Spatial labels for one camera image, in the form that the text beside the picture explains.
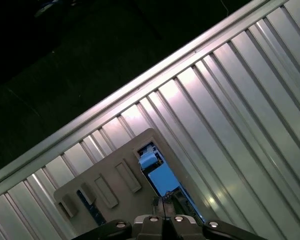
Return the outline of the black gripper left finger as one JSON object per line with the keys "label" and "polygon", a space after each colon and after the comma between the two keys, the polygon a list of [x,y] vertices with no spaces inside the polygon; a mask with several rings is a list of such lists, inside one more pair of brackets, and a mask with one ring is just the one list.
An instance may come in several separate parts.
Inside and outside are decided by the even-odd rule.
{"label": "black gripper left finger", "polygon": [[164,202],[162,197],[152,201],[153,214],[137,216],[133,223],[115,219],[76,237],[77,240],[162,240]]}

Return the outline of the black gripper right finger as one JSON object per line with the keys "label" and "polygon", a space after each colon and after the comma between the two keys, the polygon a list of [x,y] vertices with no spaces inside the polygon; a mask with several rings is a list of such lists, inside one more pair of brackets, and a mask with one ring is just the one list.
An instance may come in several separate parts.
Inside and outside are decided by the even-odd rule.
{"label": "black gripper right finger", "polygon": [[203,222],[194,206],[182,193],[167,193],[164,218],[168,238],[176,240],[262,240],[261,236],[221,220]]}

